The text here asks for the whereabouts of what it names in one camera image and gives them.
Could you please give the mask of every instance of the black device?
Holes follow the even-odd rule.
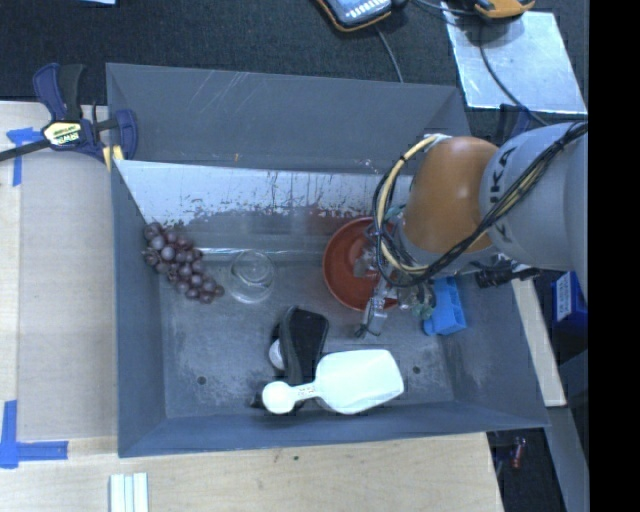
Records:
[[[318,0],[335,27],[344,32],[376,23],[408,0]]]
[[[329,333],[329,321],[321,314],[291,306],[271,333],[271,343],[279,340],[284,364],[283,378],[290,386],[313,382]],[[296,409],[304,405],[299,403]],[[251,407],[264,408],[262,389],[255,394]]]

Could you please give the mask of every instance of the grapes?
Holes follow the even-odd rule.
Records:
[[[170,245],[165,245],[160,252],[160,256],[164,261],[172,261],[176,255],[176,250]]]
[[[149,247],[155,249],[156,251],[162,250],[162,248],[166,245],[164,241],[164,237],[162,235],[156,235],[149,242]]]
[[[184,265],[182,265],[178,269],[178,274],[180,274],[180,277],[191,277],[191,274],[193,274],[193,270],[191,270],[191,265],[189,265],[188,263],[185,263]]]
[[[224,295],[224,288],[206,272],[202,251],[184,233],[152,222],[144,227],[143,236],[147,241],[142,251],[145,263],[164,274],[179,294],[202,304]]]

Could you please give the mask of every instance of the glass cup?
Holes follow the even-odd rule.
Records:
[[[275,265],[266,254],[242,251],[229,267],[227,289],[240,302],[260,302],[273,291],[275,275]]]

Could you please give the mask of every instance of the cable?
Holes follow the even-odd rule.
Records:
[[[482,57],[482,61],[484,62],[484,65],[487,68],[487,71],[491,75],[491,78],[493,78],[493,80],[496,82],[498,87],[500,87],[502,92],[504,92],[507,95],[507,97],[513,103],[516,104],[516,106],[524,109],[527,112],[527,114],[531,116],[532,119],[536,120],[542,126],[548,126],[549,123],[547,123],[544,119],[542,119],[540,116],[538,116],[534,112],[531,112],[531,110],[529,110],[529,108],[527,108],[527,106],[525,104],[523,104],[518,98],[516,98],[513,95],[513,93],[507,88],[507,86],[504,85],[502,80],[500,80],[500,78],[498,77],[497,73],[493,69],[493,66],[491,66],[491,64],[489,63],[489,58],[487,57],[487,53],[486,53],[486,50],[484,48],[484,44],[482,42],[482,33],[483,33],[483,31],[484,31],[484,24],[480,25],[480,32],[478,34],[478,39],[479,39],[478,49],[480,50],[480,56]]]
[[[570,144],[577,138],[581,137],[588,131],[587,122],[574,122],[567,131],[547,149],[540,153],[525,171],[511,184],[504,195],[494,204],[489,212],[484,216],[480,224],[476,227],[471,235],[460,241],[458,244],[449,249],[445,254],[440,256],[434,263],[430,265],[412,266],[408,262],[400,262],[398,258],[398,250],[395,247],[393,239],[383,236],[383,220],[387,211],[386,201],[388,192],[391,188],[391,182],[395,181],[400,169],[406,161],[415,155],[421,149],[434,144],[436,141],[442,140],[442,136],[431,135],[414,145],[400,160],[393,166],[391,171],[386,173],[381,182],[378,184],[374,192],[374,229],[373,236],[376,238],[376,263],[381,275],[393,286],[405,287],[415,286],[423,283],[438,272],[450,265],[458,256],[471,247],[482,235],[484,235],[493,224],[504,217],[511,209],[522,201],[533,187],[542,178],[549,164],[559,154],[567,144]],[[392,279],[391,276],[384,272],[384,262],[382,256],[391,263],[397,270],[405,273],[405,282]]]
[[[387,43],[387,39],[384,37],[384,34],[380,32],[380,29],[378,28],[377,24],[373,25],[373,28],[376,29],[376,32],[380,36],[380,41],[382,41],[382,44],[384,45],[385,50],[387,50],[387,53],[389,54],[391,63],[393,64],[393,67],[396,70],[396,75],[398,75],[398,80],[400,81],[400,83],[404,83],[404,79],[402,78],[402,73],[400,72],[400,66],[398,66],[398,62],[396,61],[396,58],[393,55],[393,51],[391,50],[389,43]]]
[[[438,4],[433,4],[431,2],[427,2],[427,0],[413,0],[417,4],[424,5],[427,7],[431,7],[432,9],[438,9],[443,12],[450,12],[451,14],[460,14],[462,16],[476,16],[475,12],[465,11],[464,9],[450,9],[449,7],[442,7]]]
[[[464,11],[464,10],[460,10],[460,9],[448,9],[445,7],[440,7],[436,4],[432,4],[431,2],[428,2],[426,0],[413,0],[417,6],[429,6],[433,9],[438,9],[441,12],[450,12],[452,14],[458,14],[458,15],[470,15],[470,16],[478,16],[475,12],[473,11]],[[451,21],[449,21],[446,18],[440,18],[442,19],[445,23],[452,25],[454,27],[457,27],[458,25],[456,23],[452,23]],[[489,72],[489,74],[491,75],[491,78],[493,78],[493,80],[496,82],[496,84],[498,85],[498,87],[500,87],[500,89],[502,90],[502,92],[504,92],[504,94],[518,107],[524,109],[526,111],[526,113],[531,116],[531,118],[533,120],[535,120],[536,122],[538,122],[540,125],[542,126],[548,126],[549,123],[547,123],[544,119],[542,119],[540,116],[538,116],[537,114],[535,114],[534,112],[532,112],[524,103],[522,103],[520,100],[518,100],[518,98],[516,98],[514,96],[514,94],[507,88],[506,85],[504,85],[504,83],[502,82],[502,80],[500,80],[500,77],[498,77],[497,73],[495,72],[495,70],[493,69],[493,66],[491,66],[491,64],[489,63],[489,59],[487,57],[484,45],[482,44],[482,33],[484,31],[484,23],[482,23],[480,25],[480,32],[478,34],[478,39],[479,39],[479,43],[478,43],[478,49],[480,50],[480,56],[482,57],[482,61],[484,62],[485,67],[487,68],[487,71]]]
[[[436,14],[435,12],[433,12],[433,10],[431,10],[430,8],[426,7],[425,4],[421,4],[419,1],[414,0],[414,4],[418,9],[420,9],[422,12],[428,14],[429,16],[433,16],[434,18],[439,19],[440,21],[444,21],[447,25],[451,25],[452,27],[457,27],[458,24],[454,23],[453,21],[449,21],[447,18],[440,16],[440,14],[442,14],[442,12],[439,12],[438,14]]]

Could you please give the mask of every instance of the black carpet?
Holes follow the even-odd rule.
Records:
[[[555,14],[588,106],[588,0],[538,0],[536,9]],[[85,64],[80,102],[100,105],[107,102],[106,62],[398,80],[374,28],[338,32],[314,0],[121,0],[116,8],[74,0],[0,0],[0,13],[5,100],[34,100],[32,75],[50,62]],[[437,11],[410,4],[378,27],[405,82],[458,85]],[[494,137],[497,112],[467,114],[474,135]],[[561,350],[561,340],[554,344]],[[520,469],[501,469],[506,511],[564,511],[542,431],[513,435],[527,437],[528,449]]]

